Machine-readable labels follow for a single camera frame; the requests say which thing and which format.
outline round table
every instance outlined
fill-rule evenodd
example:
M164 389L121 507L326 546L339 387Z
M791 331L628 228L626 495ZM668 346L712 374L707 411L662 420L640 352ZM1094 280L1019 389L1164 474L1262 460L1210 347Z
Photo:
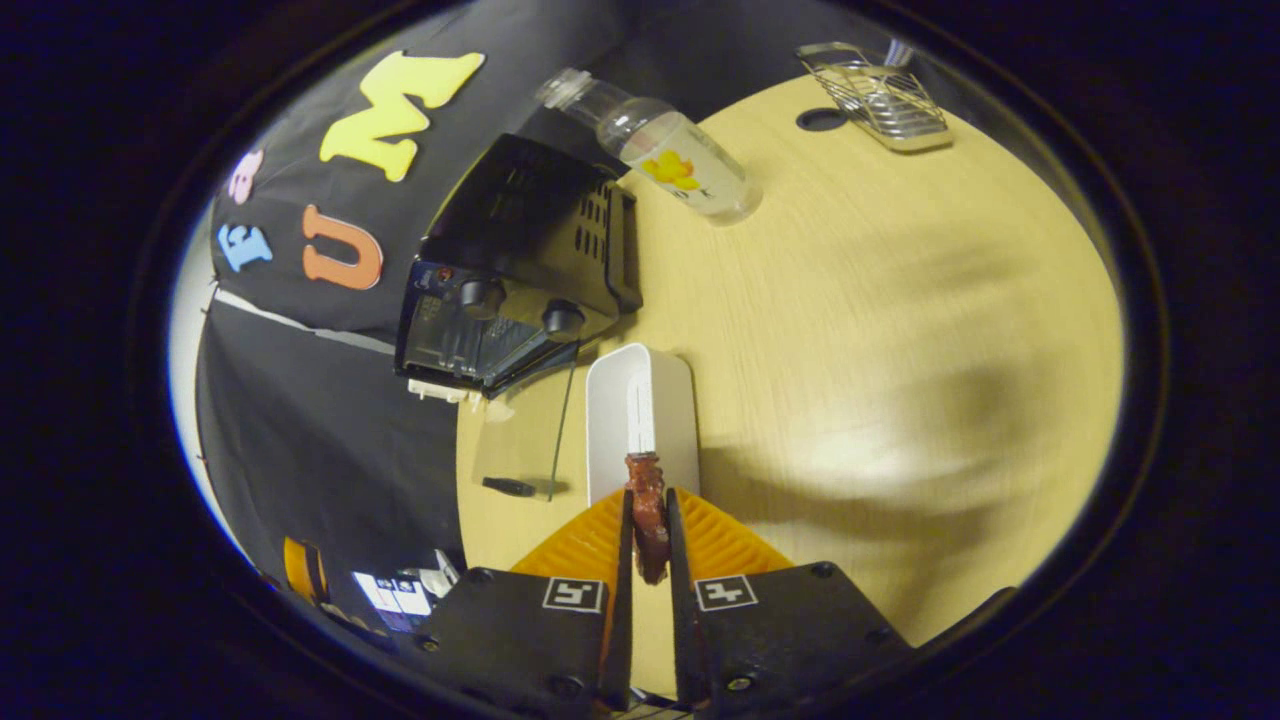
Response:
M954 115L899 155L800 77L701 123L764 190L716 228L630 173L644 307L568 370L458 414L467 562L507 569L586 507L585 369L630 342L692 370L701 495L796 564L836 562L919 644L1016 585L1087 500L1120 402L1115 290L1021 161ZM671 591L635 580L632 684L675 694Z

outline metal rack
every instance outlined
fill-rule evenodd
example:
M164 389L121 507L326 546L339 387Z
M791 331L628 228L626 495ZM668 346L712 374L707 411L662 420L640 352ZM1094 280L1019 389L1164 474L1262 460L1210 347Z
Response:
M846 42L803 45L795 54L836 105L884 147L914 152L951 143L942 109L911 73L873 65Z

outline toaster oven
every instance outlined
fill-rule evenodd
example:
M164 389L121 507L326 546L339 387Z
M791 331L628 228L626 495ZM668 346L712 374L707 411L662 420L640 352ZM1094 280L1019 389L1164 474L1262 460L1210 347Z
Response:
M500 136L422 238L396 372L493 397L572 363L640 307L634 245L635 196L609 173Z

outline yellow letter m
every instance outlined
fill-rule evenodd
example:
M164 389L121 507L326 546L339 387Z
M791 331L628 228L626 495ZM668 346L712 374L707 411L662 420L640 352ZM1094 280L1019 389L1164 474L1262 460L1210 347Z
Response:
M406 95L420 97L428 108L439 108L481 63L480 53L461 58L406 58L404 53L392 53L383 58L360 81L360 92L372 108L329 126L320 142L320 160L328 163L334 155L346 155L381 168L390 182L404 179L417 143L408 138L399 142L379 138L426 129L430 120Z

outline clear plastic bottle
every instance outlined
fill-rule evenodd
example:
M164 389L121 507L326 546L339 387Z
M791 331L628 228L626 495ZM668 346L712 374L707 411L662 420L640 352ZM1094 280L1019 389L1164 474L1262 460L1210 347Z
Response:
M742 165L662 100L635 97L573 68L548 81L538 100L595 129L602 147L713 224L736 223L760 204Z

